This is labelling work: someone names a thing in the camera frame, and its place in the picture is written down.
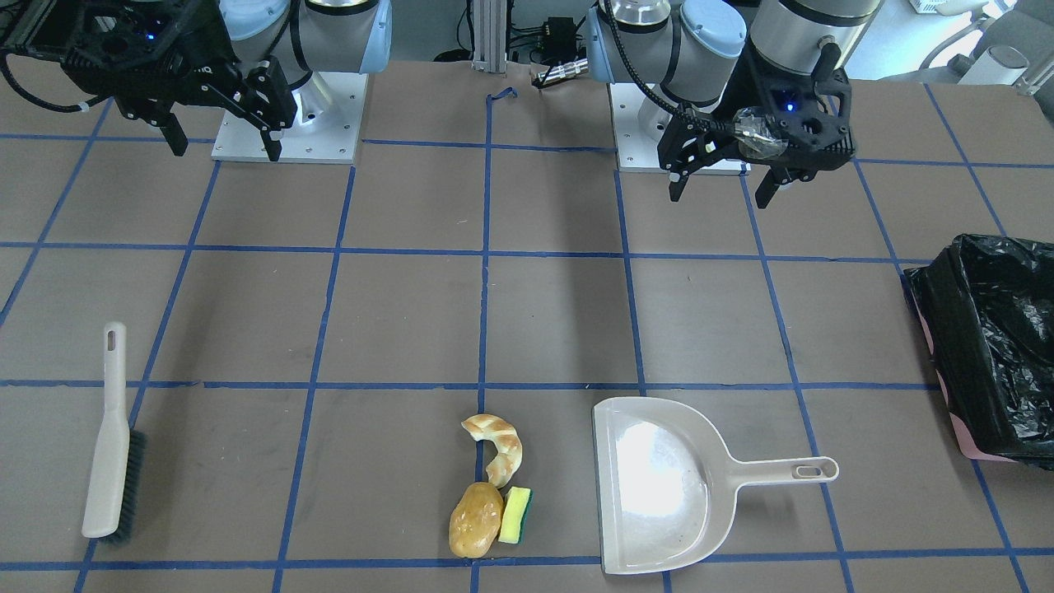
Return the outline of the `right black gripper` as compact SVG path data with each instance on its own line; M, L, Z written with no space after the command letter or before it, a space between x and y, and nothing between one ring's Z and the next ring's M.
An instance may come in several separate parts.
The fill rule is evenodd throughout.
M113 98L128 119L161 131L174 156L189 140L173 106L218 106L260 131L279 162L296 113L277 58L238 57L217 1L86 1L61 8L69 44L60 67L80 90Z

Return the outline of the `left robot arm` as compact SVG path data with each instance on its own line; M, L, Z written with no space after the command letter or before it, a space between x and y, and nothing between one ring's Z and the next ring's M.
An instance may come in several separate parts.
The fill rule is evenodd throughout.
M767 173L754 192L809 183L857 152L844 63L878 1L599 1L587 59L599 82L631 83L669 120L656 142L671 202L692 173L737 159Z

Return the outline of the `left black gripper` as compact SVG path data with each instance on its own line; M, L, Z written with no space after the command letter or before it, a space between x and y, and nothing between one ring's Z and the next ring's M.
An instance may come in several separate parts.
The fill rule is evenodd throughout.
M857 152L851 98L844 68L813 78L770 63L737 63L711 113L699 115L699 124L674 117L663 132L656 153L670 172L670 202L680 202L690 173L721 159L772 167L756 190L759 209L790 179L840 169Z

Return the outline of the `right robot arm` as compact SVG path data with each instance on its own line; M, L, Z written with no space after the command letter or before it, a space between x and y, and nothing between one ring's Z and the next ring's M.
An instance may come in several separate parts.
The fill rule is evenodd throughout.
M351 165L388 1L61 1L57 60L80 90L184 154L175 105L223 112L216 161Z

